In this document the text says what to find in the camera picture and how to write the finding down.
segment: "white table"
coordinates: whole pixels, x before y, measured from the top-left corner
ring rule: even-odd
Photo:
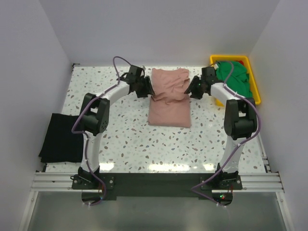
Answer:
[[[146,67],[146,75],[151,69]],[[155,66],[164,70],[179,67]],[[201,73],[201,67],[189,69],[190,78]],[[128,66],[118,68],[120,73]],[[113,67],[75,67],[63,114],[78,115],[86,93],[98,93],[116,82]],[[104,172],[215,172],[224,153],[227,135],[223,128],[225,110],[204,95],[191,99],[191,128],[154,127],[147,123],[150,99],[138,99],[135,93],[122,98],[110,108],[99,161]],[[260,139],[249,141],[239,163],[240,173],[264,173]],[[77,172],[79,163],[47,164],[46,172]]]

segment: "yellow bin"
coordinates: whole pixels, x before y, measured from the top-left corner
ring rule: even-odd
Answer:
[[[258,88],[255,82],[254,75],[251,70],[251,66],[249,63],[249,60],[247,56],[244,55],[220,55],[220,54],[213,54],[210,56],[210,62],[213,64],[216,61],[219,60],[230,60],[230,61],[242,61],[244,63],[244,66],[247,69],[247,73],[249,74],[249,83],[250,83],[250,90],[252,92],[252,95],[255,99],[256,105],[259,105],[261,103],[260,95],[258,92]],[[223,106],[223,104],[216,99],[216,105]]]

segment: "gray wall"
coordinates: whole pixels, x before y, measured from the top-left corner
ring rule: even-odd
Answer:
[[[203,65],[249,54],[279,0],[40,0],[70,60]]]
[[[269,163],[282,177],[297,231],[307,230],[308,2],[281,0],[250,60]]]
[[[0,31],[0,224],[15,231],[70,62],[38,0],[0,1]]]

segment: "green fabric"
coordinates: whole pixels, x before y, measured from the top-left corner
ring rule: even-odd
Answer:
[[[231,61],[234,65],[232,75],[227,81],[227,86],[246,98],[252,97],[249,84],[249,74],[247,69],[242,64],[236,61]],[[217,78],[225,80],[231,71],[231,64],[228,62],[218,63],[219,68],[216,70]]]

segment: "red object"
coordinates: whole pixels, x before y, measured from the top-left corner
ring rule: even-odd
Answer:
[[[243,63],[243,61],[237,61],[237,62],[239,62],[240,64],[242,64],[242,65],[244,66],[244,63]]]

